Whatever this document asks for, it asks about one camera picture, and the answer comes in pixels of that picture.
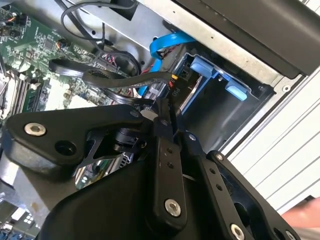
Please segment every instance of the black cable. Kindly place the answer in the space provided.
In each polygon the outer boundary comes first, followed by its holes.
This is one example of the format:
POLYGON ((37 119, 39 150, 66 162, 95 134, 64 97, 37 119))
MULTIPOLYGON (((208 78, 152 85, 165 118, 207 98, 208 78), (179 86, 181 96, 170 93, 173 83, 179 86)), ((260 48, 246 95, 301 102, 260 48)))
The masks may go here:
POLYGON ((100 88, 100 90, 111 100, 119 104, 128 104, 134 107, 151 107, 154 104, 154 101, 146 98, 135 98, 131 96, 125 96, 119 93, 116 93, 108 88, 100 88))
POLYGON ((156 71, 149 72, 139 76, 132 76, 122 79, 110 78, 109 71, 105 70, 88 70, 83 76, 82 80, 85 84, 93 88, 140 88, 143 86, 152 85, 159 82, 164 82, 168 84, 170 80, 174 78, 177 79, 175 75, 170 72, 156 71))
POLYGON ((135 69, 135 75, 140 75, 141 74, 141 66, 139 64, 139 62, 136 60, 136 58, 130 54, 127 51, 106 51, 104 49, 101 49, 99 47, 99 45, 97 44, 97 42, 95 41, 94 38, 91 37, 91 35, 86 31, 86 29, 80 24, 80 22, 78 21, 78 19, 72 14, 73 11, 82 8, 84 6, 89 6, 89 5, 94 5, 94 6, 103 6, 103 7, 109 7, 111 6, 112 8, 118 8, 118 9, 131 9, 134 8, 138 3, 135 2, 133 5, 125 7, 125 6, 120 6, 117 4, 111 4, 111 3, 105 3, 105 2, 80 2, 78 4, 75 4, 71 7, 67 7, 65 5, 64 2, 62 2, 62 0, 54 0, 63 10, 64 12, 61 15, 61 24, 65 27, 64 24, 64 17, 68 16, 71 20, 71 22, 74 24, 74 26, 80 31, 80 33, 87 38, 87 40, 89 40, 91 42, 91 44, 98 49, 99 52, 103 53, 103 54, 108 54, 108 55, 112 55, 114 57, 120 57, 123 58, 125 60, 127 60, 129 63, 131 63, 135 69))
POLYGON ((0 54, 0 70, 4 76, 7 76, 6 64, 1 54, 0 54))
MULTIPOLYGON (((51 59, 49 60, 49 70, 53 73, 60 74, 63 76, 79 77, 81 78, 86 71, 100 71, 100 68, 89 66, 85 63, 72 61, 68 59, 51 59)), ((105 73, 108 78, 121 79, 124 78, 122 75, 112 71, 106 71, 105 73)))

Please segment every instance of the blue plastic tab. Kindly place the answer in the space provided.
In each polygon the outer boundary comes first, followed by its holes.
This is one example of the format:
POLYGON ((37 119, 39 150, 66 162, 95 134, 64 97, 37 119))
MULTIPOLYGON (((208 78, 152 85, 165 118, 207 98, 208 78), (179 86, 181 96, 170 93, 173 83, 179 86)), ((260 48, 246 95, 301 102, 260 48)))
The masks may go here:
POLYGON ((243 86, 241 86, 239 83, 237 83, 235 80, 231 79, 229 80, 228 84, 225 87, 225 90, 227 90, 229 93, 231 93, 233 96, 235 96, 240 101, 244 101, 247 99, 247 89, 243 86))
POLYGON ((198 56, 194 58, 190 68, 207 79, 212 77, 212 73, 214 71, 214 67, 211 64, 207 63, 198 56))

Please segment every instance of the green circuit board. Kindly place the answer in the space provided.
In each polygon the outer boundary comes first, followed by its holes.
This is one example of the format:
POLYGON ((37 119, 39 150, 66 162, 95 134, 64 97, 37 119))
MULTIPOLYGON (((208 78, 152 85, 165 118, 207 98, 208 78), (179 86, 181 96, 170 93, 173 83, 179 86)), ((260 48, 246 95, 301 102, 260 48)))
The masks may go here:
MULTIPOLYGON (((56 43, 63 37, 14 7, 11 7, 9 11, 0 8, 0 15, 2 21, 12 18, 17 20, 21 16, 25 19, 22 20, 23 22, 12 20, 10 23, 13 25, 1 27, 0 52, 6 64, 22 72, 32 66, 32 71, 50 73, 49 60, 64 57, 56 46, 56 43)), ((73 43, 70 43, 64 52, 70 58, 81 62, 90 62, 95 57, 73 43)))
MULTIPOLYGON (((119 70, 117 65, 106 61, 105 58, 96 58, 90 51, 64 39, 55 30, 13 6, 9 9, 0 8, 0 53, 7 66, 22 73, 26 78, 31 79, 31 83, 36 84, 36 87, 28 84, 24 87, 25 92, 18 93, 19 96, 23 95, 23 100, 16 100, 15 103, 21 101, 23 103, 20 103, 21 107, 13 114, 65 109, 72 102, 73 96, 81 96, 88 101, 89 104, 85 103, 84 107, 90 106, 91 103, 95 106, 114 103, 103 93, 85 85, 81 79, 50 72, 49 60, 51 59, 65 58, 90 63, 96 68, 127 76, 119 70), (61 40, 68 42, 63 50, 59 49, 57 44, 61 40), (65 88, 65 92, 61 92, 59 88, 65 88), (59 102, 57 105, 48 108, 46 107, 48 97, 54 95, 55 93, 52 93, 54 91, 61 92, 59 96, 62 98, 57 99, 59 102)), ((129 94, 128 89, 117 89, 116 91, 125 95, 129 94)))

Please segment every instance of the metal panel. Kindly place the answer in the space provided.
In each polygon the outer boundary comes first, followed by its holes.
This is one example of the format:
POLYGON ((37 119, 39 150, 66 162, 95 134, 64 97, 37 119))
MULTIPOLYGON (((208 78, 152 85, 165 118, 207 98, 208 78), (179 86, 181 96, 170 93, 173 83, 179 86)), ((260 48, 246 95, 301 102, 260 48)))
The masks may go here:
POLYGON ((320 197, 320 68, 228 158, 280 213, 320 197))
POLYGON ((280 74, 227 37, 171 0, 138 0, 164 20, 189 34, 262 83, 271 84, 280 74))

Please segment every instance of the wire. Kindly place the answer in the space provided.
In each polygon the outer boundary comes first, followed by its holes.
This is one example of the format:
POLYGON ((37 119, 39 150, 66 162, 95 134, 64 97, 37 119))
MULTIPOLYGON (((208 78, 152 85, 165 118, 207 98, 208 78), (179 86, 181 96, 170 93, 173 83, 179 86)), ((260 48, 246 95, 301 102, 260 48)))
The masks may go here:
POLYGON ((151 85, 154 83, 165 82, 168 84, 171 79, 177 80, 178 77, 170 72, 157 71, 142 74, 139 76, 132 76, 128 78, 123 77, 112 78, 110 72, 105 70, 88 70, 83 76, 82 80, 85 84, 93 88, 139 88, 142 86, 151 85))
POLYGON ((146 98, 136 98, 131 96, 125 96, 117 92, 112 91, 108 88, 100 88, 100 90, 111 100, 117 102, 118 104, 128 104, 134 107, 151 107, 154 101, 146 98))
MULTIPOLYGON (((65 25, 65 22, 64 22, 64 18, 66 15, 74 12, 75 10, 78 10, 80 8, 83 8, 85 6, 99 6, 99 7, 108 7, 108 8, 113 8, 113 9, 122 9, 122 10, 129 10, 129 9, 132 9, 134 8, 135 6, 137 6, 137 2, 134 2, 131 6, 121 6, 121 5, 118 5, 118 4, 114 4, 114 3, 108 3, 108 2, 101 2, 101 1, 96 1, 96 2, 90 2, 90 1, 85 1, 85 2, 79 2, 77 4, 74 4, 70 7, 68 7, 66 10, 64 10, 64 12, 62 13, 61 15, 61 24, 62 26, 70 33, 72 34, 73 36, 75 37, 78 37, 80 39, 84 39, 84 40, 90 40, 90 41, 102 41, 104 40, 103 36, 102 38, 88 38, 88 37, 82 37, 82 36, 79 36, 79 35, 76 35, 74 34, 73 32, 71 32, 65 25)), ((102 24, 102 29, 105 29, 105 24, 103 23, 102 24)))
POLYGON ((16 19, 16 17, 14 16, 14 17, 10 18, 10 19, 8 20, 8 22, 12 22, 12 21, 15 20, 15 19, 16 19))
MULTIPOLYGON (((182 31, 164 35, 155 39, 149 46, 150 54, 153 58, 155 58, 150 72, 158 72, 161 69, 163 57, 165 57, 170 51, 174 50, 174 48, 172 48, 168 52, 165 52, 163 56, 160 56, 158 54, 160 49, 174 47, 179 44, 186 44, 194 41, 195 40, 192 37, 182 31)), ((138 91, 139 95, 143 96, 146 90, 147 87, 141 87, 138 91)))
MULTIPOLYGON (((74 24, 74 26, 79 30, 79 32, 86 37, 88 41, 90 41, 90 43, 99 51, 99 53, 97 55, 102 55, 102 54, 108 54, 108 55, 112 55, 115 58, 119 57, 122 58, 124 60, 127 60, 129 63, 131 63, 133 65, 133 68, 135 69, 135 74, 134 76, 138 76, 141 74, 141 66, 138 63, 138 61, 136 60, 136 58, 130 54, 127 51, 106 51, 104 49, 101 49, 100 46, 98 45, 98 43, 94 40, 94 38, 92 38, 92 36, 87 32, 87 30, 80 24, 80 22, 78 21, 78 19, 72 14, 72 12, 76 9, 79 9, 81 7, 83 7, 83 5, 85 6, 89 6, 89 5, 96 5, 96 6, 103 6, 103 7, 107 7, 107 4, 110 6, 111 3, 105 3, 105 2, 80 2, 78 4, 75 4, 71 7, 67 7, 67 5, 62 1, 62 0, 54 0, 59 6, 60 8, 62 8, 62 10, 64 10, 64 12, 62 13, 63 15, 61 15, 61 20, 63 21, 65 16, 68 16, 68 18, 71 20, 71 22, 74 24)), ((135 2, 132 6, 129 7, 124 7, 121 9, 130 9, 130 8, 134 8, 138 3, 135 2)), ((102 29, 102 34, 103 34, 103 38, 105 35, 105 28, 103 27, 102 29)))

